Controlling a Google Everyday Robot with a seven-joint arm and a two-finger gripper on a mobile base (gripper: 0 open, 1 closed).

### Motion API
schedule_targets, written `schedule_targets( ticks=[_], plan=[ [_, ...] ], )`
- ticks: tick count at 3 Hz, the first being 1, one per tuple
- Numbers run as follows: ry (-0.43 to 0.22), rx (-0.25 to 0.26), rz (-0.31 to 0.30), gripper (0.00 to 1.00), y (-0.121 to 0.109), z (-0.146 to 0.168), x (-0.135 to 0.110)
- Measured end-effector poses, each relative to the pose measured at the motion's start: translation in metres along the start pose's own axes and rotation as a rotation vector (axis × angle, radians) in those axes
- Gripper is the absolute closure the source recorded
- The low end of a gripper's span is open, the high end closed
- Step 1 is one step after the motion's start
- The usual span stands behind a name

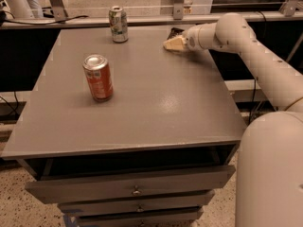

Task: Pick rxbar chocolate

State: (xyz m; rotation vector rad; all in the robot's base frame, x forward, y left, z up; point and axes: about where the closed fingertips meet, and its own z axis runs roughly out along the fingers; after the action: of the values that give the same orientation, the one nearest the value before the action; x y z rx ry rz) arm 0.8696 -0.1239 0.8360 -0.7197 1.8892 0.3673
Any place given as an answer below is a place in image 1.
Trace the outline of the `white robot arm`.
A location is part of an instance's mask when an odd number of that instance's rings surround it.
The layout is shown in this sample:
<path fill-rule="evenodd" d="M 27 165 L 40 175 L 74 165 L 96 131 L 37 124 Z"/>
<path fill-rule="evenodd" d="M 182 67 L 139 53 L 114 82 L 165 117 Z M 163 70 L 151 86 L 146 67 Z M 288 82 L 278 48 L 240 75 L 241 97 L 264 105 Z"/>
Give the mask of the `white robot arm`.
<path fill-rule="evenodd" d="M 235 227 L 303 227 L 303 75 L 259 42 L 238 13 L 192 26 L 163 46 L 241 57 L 276 111 L 255 119 L 241 138 Z"/>

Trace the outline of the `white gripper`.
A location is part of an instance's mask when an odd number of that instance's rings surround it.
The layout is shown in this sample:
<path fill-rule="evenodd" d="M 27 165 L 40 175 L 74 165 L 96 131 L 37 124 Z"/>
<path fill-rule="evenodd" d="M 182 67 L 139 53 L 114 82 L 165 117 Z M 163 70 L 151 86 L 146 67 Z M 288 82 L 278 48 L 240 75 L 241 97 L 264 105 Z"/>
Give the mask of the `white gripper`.
<path fill-rule="evenodd" d="M 163 46 L 168 51 L 200 51 L 204 50 L 200 41 L 201 25 L 192 26 L 186 29 L 182 35 L 175 36 L 163 42 Z"/>

